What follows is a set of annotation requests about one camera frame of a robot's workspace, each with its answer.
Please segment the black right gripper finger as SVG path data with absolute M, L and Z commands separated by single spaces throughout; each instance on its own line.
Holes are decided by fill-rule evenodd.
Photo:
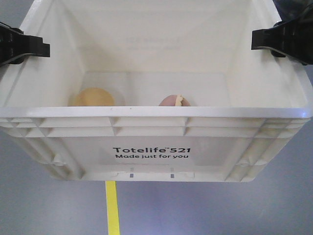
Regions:
M 305 9 L 293 20 L 252 31 L 251 49 L 269 49 L 274 57 L 290 57 L 303 65 L 313 63 L 313 11 Z

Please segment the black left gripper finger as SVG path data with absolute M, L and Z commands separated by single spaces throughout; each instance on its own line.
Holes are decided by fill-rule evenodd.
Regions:
M 25 35 L 19 28 L 0 23 L 0 65 L 20 64 L 29 56 L 50 57 L 50 44 Z

